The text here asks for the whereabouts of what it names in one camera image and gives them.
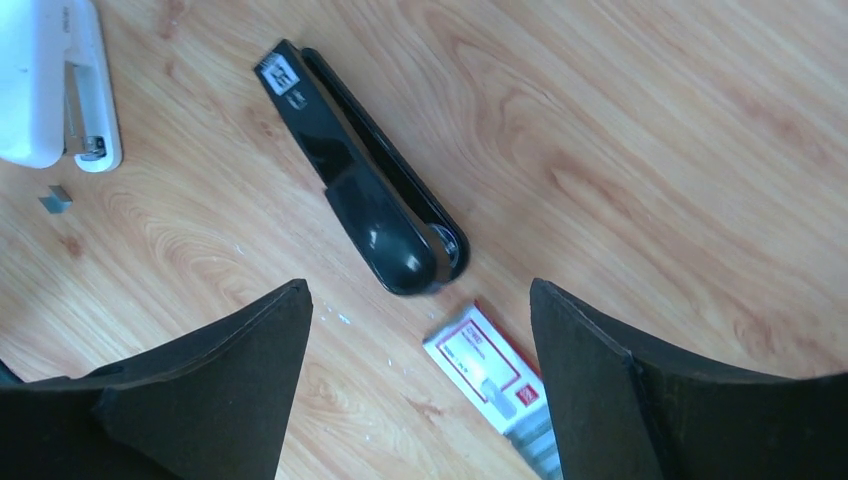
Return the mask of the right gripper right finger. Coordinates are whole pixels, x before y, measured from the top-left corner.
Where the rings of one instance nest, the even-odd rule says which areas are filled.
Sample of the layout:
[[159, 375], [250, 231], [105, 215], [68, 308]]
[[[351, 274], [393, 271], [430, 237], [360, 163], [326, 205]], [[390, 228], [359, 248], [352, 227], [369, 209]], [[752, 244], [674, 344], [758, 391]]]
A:
[[531, 326], [569, 479], [843, 479], [847, 377], [693, 353], [535, 279]]

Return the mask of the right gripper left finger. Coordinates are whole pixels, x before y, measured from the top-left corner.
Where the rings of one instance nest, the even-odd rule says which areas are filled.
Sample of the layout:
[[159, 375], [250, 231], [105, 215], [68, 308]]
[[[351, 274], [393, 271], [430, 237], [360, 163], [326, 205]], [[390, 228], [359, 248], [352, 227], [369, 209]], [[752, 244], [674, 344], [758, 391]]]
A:
[[1, 371], [5, 479], [271, 479], [313, 304], [295, 279], [85, 376]]

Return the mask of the red white staple box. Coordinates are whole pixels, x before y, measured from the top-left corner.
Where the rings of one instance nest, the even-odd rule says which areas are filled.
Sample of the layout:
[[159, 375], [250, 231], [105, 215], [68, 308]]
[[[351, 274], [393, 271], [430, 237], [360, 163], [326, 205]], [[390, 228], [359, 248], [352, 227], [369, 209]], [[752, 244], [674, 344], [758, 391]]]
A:
[[541, 479], [565, 477], [538, 370], [474, 301], [422, 346]]

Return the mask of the black stapler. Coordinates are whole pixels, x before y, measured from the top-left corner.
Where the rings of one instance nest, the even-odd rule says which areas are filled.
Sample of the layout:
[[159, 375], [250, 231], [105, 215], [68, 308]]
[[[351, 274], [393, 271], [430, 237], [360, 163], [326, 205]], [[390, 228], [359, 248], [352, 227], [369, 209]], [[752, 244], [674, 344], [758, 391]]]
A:
[[317, 50], [283, 39], [254, 72], [387, 291], [432, 294], [465, 271], [465, 232]]

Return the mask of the white stapler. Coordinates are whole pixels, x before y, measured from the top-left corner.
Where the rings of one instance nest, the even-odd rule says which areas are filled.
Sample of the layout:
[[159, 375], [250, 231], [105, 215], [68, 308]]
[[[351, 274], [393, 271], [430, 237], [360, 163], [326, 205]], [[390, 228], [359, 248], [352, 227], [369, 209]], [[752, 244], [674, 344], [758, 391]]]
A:
[[1, 158], [45, 169], [63, 157], [108, 172], [123, 151], [92, 1], [1, 4]]

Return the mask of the small staple strip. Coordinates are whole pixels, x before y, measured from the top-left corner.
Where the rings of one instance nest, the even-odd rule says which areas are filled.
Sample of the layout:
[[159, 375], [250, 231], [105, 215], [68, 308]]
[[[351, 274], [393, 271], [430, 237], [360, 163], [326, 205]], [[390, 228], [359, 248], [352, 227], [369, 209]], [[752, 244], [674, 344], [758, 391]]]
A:
[[72, 198], [61, 185], [50, 185], [49, 194], [38, 200], [50, 214], [62, 214], [73, 204]]

